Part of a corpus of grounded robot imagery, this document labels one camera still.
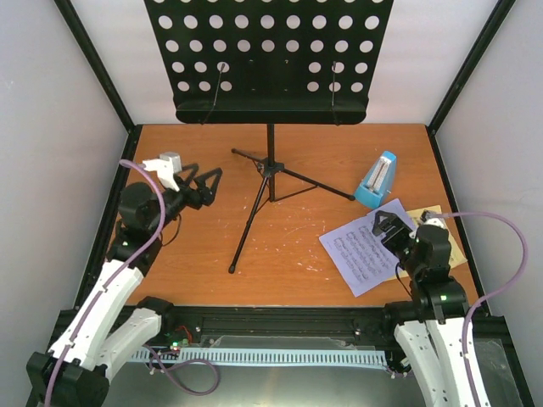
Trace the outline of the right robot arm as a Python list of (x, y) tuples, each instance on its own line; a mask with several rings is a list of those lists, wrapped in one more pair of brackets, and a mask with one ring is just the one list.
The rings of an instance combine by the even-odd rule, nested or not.
[(374, 236), (410, 278), (410, 300), (386, 304), (385, 320), (404, 359), (392, 370), (414, 374), (427, 406), (488, 406), (475, 354), (467, 295), (450, 274), (451, 243), (445, 223), (423, 212), (417, 228), (382, 209)]

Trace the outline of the yellow sheet music page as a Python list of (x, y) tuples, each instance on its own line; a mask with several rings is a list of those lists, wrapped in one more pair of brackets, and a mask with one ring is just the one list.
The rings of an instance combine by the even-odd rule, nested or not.
[(439, 205), (426, 208), (408, 210), (407, 216), (413, 223), (411, 245), (407, 253), (402, 255), (397, 276), (414, 280), (422, 277), (426, 270), (438, 271), (454, 269), (467, 262), (449, 228), (442, 229), (437, 226), (418, 225), (419, 217), (424, 210), (440, 214)]

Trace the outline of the blue metronome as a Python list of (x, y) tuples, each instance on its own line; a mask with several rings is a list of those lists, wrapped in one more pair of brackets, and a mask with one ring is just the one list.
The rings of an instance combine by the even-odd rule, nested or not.
[(355, 199), (369, 209), (380, 207), (390, 194), (396, 166), (396, 156), (384, 151), (356, 188)]

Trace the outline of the black music stand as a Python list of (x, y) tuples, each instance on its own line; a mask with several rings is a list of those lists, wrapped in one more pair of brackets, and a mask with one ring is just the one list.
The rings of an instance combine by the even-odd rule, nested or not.
[(148, 18), (184, 124), (263, 124), (267, 154), (252, 212), (276, 198), (278, 124), (356, 125), (390, 1), (148, 1)]

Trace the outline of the black cage frame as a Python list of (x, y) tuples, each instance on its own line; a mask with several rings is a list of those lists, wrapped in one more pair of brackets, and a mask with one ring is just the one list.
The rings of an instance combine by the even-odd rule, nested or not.
[[(442, 160), (441, 152), (435, 140), (435, 135), (437, 134), (438, 129), (442, 126), (447, 115), (450, 113), (454, 103), (461, 94), (463, 87), (466, 86), (470, 76), (478, 66), (480, 59), (483, 58), (484, 53), (486, 52), (488, 46), (491, 44), (498, 30), (501, 28), (501, 25), (503, 24), (515, 2), (516, 1), (496, 1), (495, 6), (493, 7), (489, 17), (483, 25), (483, 28), (478, 34), (477, 39), (471, 46), (467, 57), (463, 61), (461, 68), (458, 70), (443, 100), (440, 102), (439, 107), (434, 114), (434, 117), (430, 121), (429, 127), (426, 127), (429, 142), (433, 149), (434, 159), (436, 160), (440, 178), (445, 188), (445, 194), (447, 196), (448, 203), (453, 209), (457, 209), (456, 199), (454, 197), (454, 192), (452, 191), (452, 186), (450, 184), (450, 180)], [(80, 50), (83, 52), (85, 58), (87, 59), (87, 62), (90, 65), (94, 75), (98, 79), (98, 82), (105, 91), (105, 94), (108, 97), (112, 107), (119, 116), (122, 125), (128, 132), (128, 138), (121, 157), (123, 159), (133, 158), (136, 152), (137, 144), (139, 143), (141, 132), (143, 130), (143, 124), (136, 125), (132, 120), (124, 102), (122, 101), (120, 94), (115, 87), (114, 82), (112, 81), (102, 59), (99, 56), (97, 49), (92, 43), (91, 37), (88, 35), (79, 14), (76, 12), (76, 8), (74, 7), (72, 1), (54, 1), (54, 3), (59, 9), (59, 12), (61, 13), (65, 23), (68, 25)], [(293, 192), (290, 195), (285, 195), (281, 198), (277, 198), (275, 195), (276, 173), (273, 174), (274, 175), (271, 177), (270, 184), (272, 186), (273, 193), (270, 193), (270, 197), (268, 198), (268, 200), (271, 199), (270, 202), (278, 202), (281, 199), (291, 198), (297, 194), (309, 192), (310, 190), (318, 187), (323, 190), (335, 193), (336, 195), (339, 195), (341, 197), (348, 198), (348, 194), (345, 195), (346, 192), (340, 193), (338, 189), (331, 188), (326, 184), (318, 183), (317, 181), (302, 176), (298, 173), (296, 173), (298, 174), (298, 176), (296, 176), (295, 178), (309, 183), (311, 187), (300, 190), (298, 192)], [(87, 266), (83, 273), (82, 283), (80, 284), (73, 310), (83, 304), (83, 299), (86, 299), (87, 294), (90, 293), (91, 282), (95, 282), (95, 277), (98, 278), (98, 260), (105, 259), (106, 254), (105, 233), (107, 231), (113, 231), (114, 229), (113, 210), (118, 209), (117, 207), (119, 205), (120, 199), (117, 195), (120, 194), (121, 187), (126, 184), (127, 178), (128, 170), (117, 170), (115, 172), (115, 178), (109, 192), (106, 207), (98, 227), (97, 235), (94, 239), (90, 258), (87, 261)], [(472, 250), (469, 247), (469, 243), (467, 242), (466, 230), (461, 220), (455, 220), (455, 222), (456, 227), (459, 229), (461, 238), (460, 240), (464, 245), (464, 248), (467, 250), (467, 262), (470, 267), (472, 277), (474, 278), (477, 293), (482, 294), (483, 286), (479, 278), (479, 272), (476, 270)], [(509, 354), (507, 352), (506, 354), (508, 362), (512, 363), (512, 374), (516, 389), (518, 390), (519, 398), (523, 403), (528, 402), (525, 406), (535, 406), (531, 393), (528, 389), (528, 384), (526, 382), (525, 376), (522, 372), (522, 368), (520, 367), (520, 362), (516, 350), (514, 349), (514, 346), (512, 344), (510, 348), (511, 349), (507, 351), (509, 352)], [(31, 390), (25, 406), (40, 406), (40, 403), (42, 403), (45, 398), (45, 389), (43, 390), (43, 394), (39, 392), (36, 393), (36, 391), (34, 390), (34, 385), (32, 386), (33, 389)]]

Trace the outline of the white sheet music page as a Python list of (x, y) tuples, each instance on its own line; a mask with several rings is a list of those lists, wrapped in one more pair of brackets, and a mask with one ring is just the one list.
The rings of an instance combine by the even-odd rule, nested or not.
[(384, 235), (372, 233), (376, 213), (373, 210), (319, 237), (356, 297), (395, 277), (398, 259), (382, 244)]

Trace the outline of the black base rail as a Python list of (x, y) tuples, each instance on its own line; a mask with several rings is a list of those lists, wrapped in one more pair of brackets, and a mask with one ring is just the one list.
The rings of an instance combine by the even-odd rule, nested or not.
[(176, 306), (165, 329), (169, 339), (308, 337), (331, 338), (361, 347), (397, 346), (381, 308)]

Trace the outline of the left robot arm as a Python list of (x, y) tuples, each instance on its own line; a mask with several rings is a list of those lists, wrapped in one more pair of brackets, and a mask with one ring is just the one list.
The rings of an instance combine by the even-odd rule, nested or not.
[(197, 164), (182, 176), (180, 158), (163, 153), (141, 164), (123, 159), (120, 166), (143, 177), (120, 195), (120, 225), (98, 279), (72, 322), (46, 353), (35, 352), (26, 371), (44, 406), (100, 406), (115, 376), (150, 340), (164, 342), (176, 331), (172, 303), (142, 300), (115, 327), (127, 299), (150, 272), (163, 247), (162, 231), (185, 208), (210, 206), (222, 176), (215, 168), (199, 174)]

